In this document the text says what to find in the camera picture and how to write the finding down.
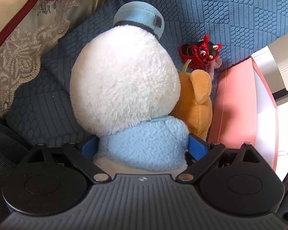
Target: small logo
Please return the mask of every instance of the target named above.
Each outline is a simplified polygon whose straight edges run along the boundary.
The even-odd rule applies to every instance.
[[[147,181],[148,179],[146,178],[146,177],[142,177],[142,178],[140,178],[139,179],[139,181],[141,181],[141,182],[145,182],[145,181]]]

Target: light blue plush cap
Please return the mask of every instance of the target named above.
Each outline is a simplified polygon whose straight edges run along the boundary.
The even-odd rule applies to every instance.
[[[153,33],[159,40],[164,31],[164,19],[152,5],[134,1],[123,5],[115,14],[113,25],[134,25]]]

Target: light blue plush shirt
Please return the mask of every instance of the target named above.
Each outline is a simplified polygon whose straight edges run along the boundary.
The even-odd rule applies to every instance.
[[[164,172],[181,168],[188,142],[185,123],[164,116],[102,137],[97,157],[106,156],[131,168]]]

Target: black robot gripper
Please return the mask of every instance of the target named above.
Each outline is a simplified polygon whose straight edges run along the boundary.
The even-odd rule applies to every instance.
[[[175,180],[168,174],[117,174],[112,180],[91,161],[97,142],[36,145],[4,183],[11,214],[0,230],[286,227],[275,214],[284,186],[251,144],[226,149],[212,143],[199,160],[190,157]]]
[[[192,179],[181,180],[186,174]],[[251,144],[240,149],[212,145],[177,181],[196,185],[211,206],[237,216],[276,212],[284,196],[283,183]]]
[[[96,176],[106,177],[99,181]],[[73,144],[62,148],[36,145],[2,187],[8,208],[30,216],[49,216],[78,204],[91,184],[110,181],[104,171]]]

